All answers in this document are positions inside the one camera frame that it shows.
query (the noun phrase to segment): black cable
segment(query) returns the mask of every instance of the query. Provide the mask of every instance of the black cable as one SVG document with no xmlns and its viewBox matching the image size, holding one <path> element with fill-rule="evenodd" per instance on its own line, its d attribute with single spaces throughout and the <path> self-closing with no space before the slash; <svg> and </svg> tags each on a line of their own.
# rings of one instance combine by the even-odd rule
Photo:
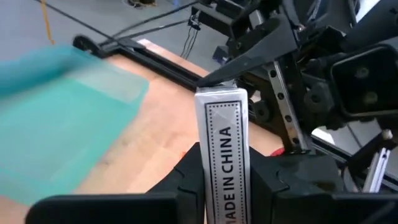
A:
<svg viewBox="0 0 398 224">
<path fill-rule="evenodd" d="M 358 137 L 356 136 L 356 134 L 354 133 L 354 130 L 352 129 L 352 127 L 349 125 L 349 123 L 347 123 L 347 128 L 348 131 L 351 133 L 351 135 L 353 136 L 354 141 L 357 143 L 359 149 L 361 149 L 363 147 L 363 145 L 361 144 L 361 142 L 359 141 Z"/>
<path fill-rule="evenodd" d="M 166 29 L 166 28 L 170 28 L 170 27 L 177 26 L 177 25 L 180 25 L 180 24 L 184 24 L 184 23 L 186 23 L 188 21 L 189 21 L 188 19 L 185 19 L 185 20 L 180 21 L 180 22 L 173 22 L 171 24 L 163 25 L 163 26 L 160 26 L 160 27 L 151 28 L 151 29 L 147 29 L 147 30 L 144 30 L 144 31 L 136 32 L 135 34 L 126 35 L 124 37 L 117 38 L 116 40 L 122 40 L 122 39 L 125 39 L 125 38 L 130 38 L 131 39 L 131 38 L 139 37 L 141 35 L 149 34 L 151 32 L 156 32 L 156 31 L 159 31 L 159 30 L 162 30 L 162 29 Z"/>
<path fill-rule="evenodd" d="M 190 37 L 191 30 L 192 30 L 192 27 L 189 27 L 189 30 L 188 30 L 188 37 L 187 37 L 187 39 L 185 40 L 184 48 L 182 49 L 182 52 L 181 52 L 181 54 L 180 54 L 180 57 L 182 57 L 182 55 L 185 53 L 185 48 L 187 47 L 187 43 L 188 43 L 188 41 L 189 41 L 189 37 Z"/>
<path fill-rule="evenodd" d="M 185 57 L 185 59 L 188 59 L 189 55 L 191 54 L 193 45 L 195 45 L 195 42 L 197 41 L 198 32 L 199 32 L 199 30 L 197 30 L 197 31 L 195 32 L 195 36 L 194 36 L 194 38 L 193 38 L 193 43 L 192 43 L 192 45 L 191 45 L 191 47 L 190 47 L 190 49 L 189 49 L 189 51 L 188 51 L 188 54 L 187 54 L 187 56 Z"/>
<path fill-rule="evenodd" d="M 350 8 L 349 10 L 349 14 L 351 16 L 351 25 L 354 27 L 357 24 L 356 21 L 356 11 L 355 11 L 355 6 L 353 1 L 348 1 L 348 6 Z"/>
<path fill-rule="evenodd" d="M 310 16 L 307 19 L 307 22 L 310 22 L 310 21 L 315 20 L 317 18 L 321 3 L 322 3 L 322 0 L 317 0 L 317 1 L 313 2 L 313 5 L 312 5 L 313 9 L 312 9 L 312 12 L 311 12 Z"/>
<path fill-rule="evenodd" d="M 187 7 L 190 7 L 190 6 L 194 5 L 194 4 L 197 4 L 198 2 L 199 2 L 199 1 L 194 1 L 194 2 L 191 2 L 191 3 L 189 3 L 189 4 L 185 4 L 185 5 L 183 5 L 183 6 L 180 6 L 180 7 L 176 8 L 176 9 L 173 9 L 173 10 L 171 10 L 171 11 L 169 11 L 169 12 L 166 12 L 166 13 L 163 13 L 163 14 L 160 14 L 160 15 L 157 15 L 157 16 L 154 16 L 154 17 L 145 19 L 145 20 L 143 20 L 143 21 L 137 22 L 137 23 L 135 23 L 135 24 L 133 24 L 133 25 L 130 25 L 130 26 L 128 26 L 128 27 L 126 27 L 126 28 L 120 30 L 119 32 L 113 34 L 113 35 L 112 35 L 112 38 L 115 38 L 115 37 L 121 35 L 122 33 L 125 33 L 125 32 L 127 32 L 127 31 L 129 31 L 129 30 L 131 30 L 131 29 L 133 29 L 133 28 L 139 27 L 139 26 L 141 26 L 141 25 L 143 25 L 143 24 L 146 24 L 146 23 L 148 23 L 148 22 L 150 22 L 150 21 L 154 21 L 154 20 L 156 20 L 156 19 L 160 19 L 160 18 L 162 18 L 162 17 L 165 17 L 165 16 L 171 15 L 171 14 L 173 14 L 173 13 L 176 13 L 176 12 L 178 12 L 178 11 L 181 11 L 182 9 L 185 9 L 185 8 L 187 8 Z M 112 41 L 113 41 L 112 39 L 105 40 L 102 44 L 109 44 L 109 43 L 112 42 Z"/>
<path fill-rule="evenodd" d="M 296 13 L 294 0 L 282 0 L 282 5 L 284 7 L 285 13 L 287 14 L 287 17 L 289 18 L 290 23 L 295 27 L 300 27 L 301 23 Z"/>
<path fill-rule="evenodd" d="M 174 22 L 174 23 L 172 23 L 172 24 L 167 24 L 167 25 L 160 26 L 160 27 L 157 27 L 157 28 L 153 28 L 153 29 L 145 30 L 145 31 L 138 32 L 138 33 L 135 33 L 135 34 L 127 35 L 127 36 L 122 37 L 122 38 L 120 38 L 120 39 L 115 39 L 115 38 L 109 36 L 108 34 L 105 34 L 104 32 L 101 32 L 100 30 L 98 30 L 98 29 L 96 29 L 96 28 L 94 28 L 94 27 L 88 25 L 87 23 L 85 23 L 85 22 L 83 22 L 83 21 L 77 19 L 76 17 L 73 17 L 73 16 L 67 14 L 66 12 L 61 11 L 60 9 L 58 9 L 58 8 L 56 8 L 56 7 L 54 7 L 54 6 L 52 6 L 51 4 L 49 4 L 49 3 L 47 3 L 47 2 L 45 3 L 45 5 L 46 5 L 48 8 L 54 10 L 55 12 L 57 12 L 57 13 L 59 13 L 59 14 L 65 16 L 65 17 L 67 17 L 67 18 L 69 18 L 69 19 L 71 19 L 71 20 L 73 20 L 73 21 L 75 21 L 75 22 L 77 22 L 78 24 L 80 24 L 80 25 L 82 25 L 82 26 L 84 26 L 84 27 L 86 27 L 87 29 L 94 31 L 94 32 L 96 32 L 97 34 L 102 35 L 103 37 L 105 37 L 105 38 L 107 38 L 107 39 L 109 39 L 109 40 L 112 40 L 112 42 L 117 43 L 117 44 L 120 45 L 121 47 L 129 47 L 129 46 L 126 45 L 126 44 L 120 43 L 119 40 L 121 40 L 122 38 L 133 38 L 133 37 L 137 37 L 137 36 L 140 36 L 140 35 L 148 34 L 148 33 L 150 33 L 150 32 L 155 32 L 155 31 L 158 31 L 158 30 L 166 29 L 166 28 L 169 28 L 169 27 L 172 27 L 172 26 L 176 26 L 176 25 L 179 25 L 179 24 L 188 22 L 188 20 L 184 20 L 184 21 L 180 21 L 180 22 Z"/>
<path fill-rule="evenodd" d="M 118 40 L 114 39 L 113 37 L 109 36 L 108 34 L 105 34 L 105 33 L 101 32 L 100 30 L 95 29 L 94 27 L 88 25 L 87 23 L 85 23 L 85 22 L 83 22 L 83 21 L 81 21 L 81 20 L 76 19 L 75 17 L 73 17 L 73 16 L 67 14 L 66 12 L 61 11 L 60 9 L 58 9 L 58 8 L 56 8 L 56 7 L 52 6 L 52 5 L 50 5 L 49 3 L 46 2 L 45 5 L 46 5 L 47 7 L 49 7 L 50 9 L 54 10 L 55 12 L 57 12 L 57 13 L 59 13 L 59 14 L 65 16 L 65 17 L 67 17 L 67 18 L 69 18 L 69 19 L 71 19 L 71 20 L 73 20 L 73 21 L 79 23 L 80 25 L 86 27 L 87 29 L 90 29 L 90 30 L 96 32 L 97 34 L 102 35 L 103 37 L 108 38 L 108 39 L 112 40 L 113 42 L 118 43 L 118 44 L 119 44 L 120 46 L 122 46 L 122 47 L 126 47 L 125 45 L 121 44 Z"/>
<path fill-rule="evenodd" d="M 183 55 L 183 58 L 184 58 L 184 59 L 187 59 L 187 54 L 188 54 L 188 52 L 189 52 L 189 49 L 191 48 L 191 45 L 192 45 L 192 42 L 193 42 L 193 39 L 194 39 L 194 38 L 195 38 L 195 31 L 193 31 L 192 38 L 189 40 L 189 43 L 188 43 L 187 51 L 186 51 L 185 54 Z"/>
</svg>

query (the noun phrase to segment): gray floor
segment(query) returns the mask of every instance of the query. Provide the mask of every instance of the gray floor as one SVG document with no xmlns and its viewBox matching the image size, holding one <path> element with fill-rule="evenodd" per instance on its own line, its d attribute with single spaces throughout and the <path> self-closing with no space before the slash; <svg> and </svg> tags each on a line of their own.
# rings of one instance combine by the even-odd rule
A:
<svg viewBox="0 0 398 224">
<path fill-rule="evenodd" d="M 193 0 L 159 0 L 156 7 L 134 9 L 126 6 L 123 0 L 47 0 L 51 5 L 76 17 L 87 24 L 111 35 L 137 21 L 175 9 L 176 5 L 186 4 Z M 57 12 L 48 9 L 49 21 L 53 39 L 57 44 L 69 44 L 76 34 L 85 34 L 95 41 L 102 41 L 104 37 L 63 17 Z M 45 23 L 41 6 L 34 0 L 0 0 L 0 60 L 19 58 L 21 55 L 35 49 L 50 45 L 47 40 Z M 188 19 L 190 10 L 186 9 L 171 16 L 147 23 L 126 34 Z M 149 39 L 156 44 L 180 54 L 187 38 L 188 27 L 185 24 L 144 35 L 141 38 Z M 212 71 L 219 65 L 211 59 L 217 45 L 225 44 L 227 38 L 220 33 L 202 26 L 195 46 L 188 58 L 191 62 Z M 376 123 L 351 124 L 362 145 L 366 144 L 380 129 Z M 335 144 L 344 150 L 355 153 L 359 146 L 351 136 L 348 128 L 339 131 L 328 131 Z M 390 162 L 390 170 L 395 162 Z"/>
</svg>

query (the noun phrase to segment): teal cloth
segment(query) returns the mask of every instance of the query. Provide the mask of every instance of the teal cloth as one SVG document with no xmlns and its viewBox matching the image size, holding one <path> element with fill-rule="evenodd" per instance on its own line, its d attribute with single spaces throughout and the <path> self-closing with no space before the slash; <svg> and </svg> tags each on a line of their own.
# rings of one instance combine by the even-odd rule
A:
<svg viewBox="0 0 398 224">
<path fill-rule="evenodd" d="M 69 194 L 137 114 L 147 80 L 69 46 L 0 63 L 0 195 Z"/>
</svg>

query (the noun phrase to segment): metal rod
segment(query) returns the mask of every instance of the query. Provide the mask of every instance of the metal rod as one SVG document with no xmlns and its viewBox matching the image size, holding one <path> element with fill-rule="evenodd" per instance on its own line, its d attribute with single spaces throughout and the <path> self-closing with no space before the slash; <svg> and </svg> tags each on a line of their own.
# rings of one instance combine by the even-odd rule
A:
<svg viewBox="0 0 398 224">
<path fill-rule="evenodd" d="M 276 61 L 274 62 L 274 69 L 275 70 L 272 70 L 269 75 L 270 83 L 274 89 L 290 142 L 293 146 L 300 146 L 302 150 L 306 150 L 308 149 L 308 145 L 300 129 L 292 103 L 290 102 L 282 70 L 280 69 L 279 63 Z"/>
<path fill-rule="evenodd" d="M 391 130 L 385 129 L 364 145 L 358 152 L 351 156 L 347 161 L 347 166 L 351 175 L 358 175 L 369 167 L 374 155 L 385 147 L 383 144 L 392 139 Z"/>
<path fill-rule="evenodd" d="M 380 152 L 375 153 L 368 176 L 365 180 L 363 192 L 378 193 L 380 190 L 381 182 L 386 171 L 390 150 L 382 148 Z"/>
<path fill-rule="evenodd" d="M 255 10 L 254 12 L 252 12 L 249 15 L 249 20 L 253 29 L 265 21 L 261 11 L 259 10 Z"/>
<path fill-rule="evenodd" d="M 162 18 L 162 17 L 171 15 L 171 14 L 173 14 L 173 13 L 176 13 L 176 12 L 178 12 L 178 11 L 181 11 L 181 10 L 183 10 L 183 9 L 185 9 L 185 8 L 188 8 L 188 7 L 190 7 L 190 6 L 194 5 L 194 4 L 197 4 L 197 3 L 199 3 L 199 1 L 193 1 L 193 2 L 191 2 L 191 3 L 188 3 L 188 4 L 186 4 L 186 5 L 180 6 L 180 7 L 176 8 L 176 9 L 173 9 L 173 10 L 171 10 L 171 11 L 169 11 L 169 12 L 166 12 L 166 13 L 163 13 L 163 14 L 160 14 L 160 15 L 157 15 L 157 16 L 154 16 L 154 17 L 145 19 L 145 20 L 143 20 L 143 21 L 137 22 L 137 23 L 135 23 L 135 24 L 133 24 L 133 25 L 130 25 L 130 26 L 128 26 L 128 27 L 122 29 L 121 31 L 119 31 L 119 32 L 117 32 L 117 33 L 115 33 L 115 34 L 113 34 L 112 37 L 115 38 L 115 37 L 117 37 L 117 36 L 119 36 L 119 35 L 121 35 L 121 34 L 127 32 L 127 31 L 129 31 L 129 30 L 131 30 L 131 29 L 134 29 L 134 28 L 136 28 L 136 27 L 139 27 L 139 26 L 141 26 L 141 25 L 143 25 L 143 24 L 145 24 L 145 23 L 148 23 L 148 22 L 150 22 L 150 21 L 154 21 L 154 20 L 156 20 L 156 19 L 160 19 L 160 18 Z"/>
<path fill-rule="evenodd" d="M 151 28 L 151 29 L 147 29 L 147 30 L 144 30 L 144 31 L 136 32 L 135 34 L 126 35 L 124 37 L 117 38 L 117 40 L 122 40 L 122 39 L 125 39 L 125 38 L 131 39 L 131 38 L 139 37 L 141 35 L 149 34 L 151 32 L 156 32 L 156 31 L 159 31 L 159 30 L 162 30 L 162 29 L 167 29 L 167 28 L 170 28 L 170 27 L 173 27 L 173 26 L 184 24 L 184 23 L 187 23 L 188 21 L 189 21 L 188 19 L 185 19 L 183 21 L 173 22 L 171 24 L 163 25 L 163 26 L 160 26 L 160 27 Z"/>
</svg>

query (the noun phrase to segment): wooden surface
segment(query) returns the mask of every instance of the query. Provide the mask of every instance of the wooden surface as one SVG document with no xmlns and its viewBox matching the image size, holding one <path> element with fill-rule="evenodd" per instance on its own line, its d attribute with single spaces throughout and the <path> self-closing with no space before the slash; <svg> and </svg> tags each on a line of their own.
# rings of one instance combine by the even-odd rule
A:
<svg viewBox="0 0 398 224">
<path fill-rule="evenodd" d="M 208 72 L 148 40 L 148 49 L 205 76 Z M 78 194 L 141 193 L 165 177 L 198 141 L 193 93 L 120 55 L 108 61 L 150 81 L 139 114 L 92 169 Z M 250 123 L 249 142 L 268 155 L 280 139 Z M 0 196 L 0 223 L 23 223 L 28 207 Z"/>
</svg>

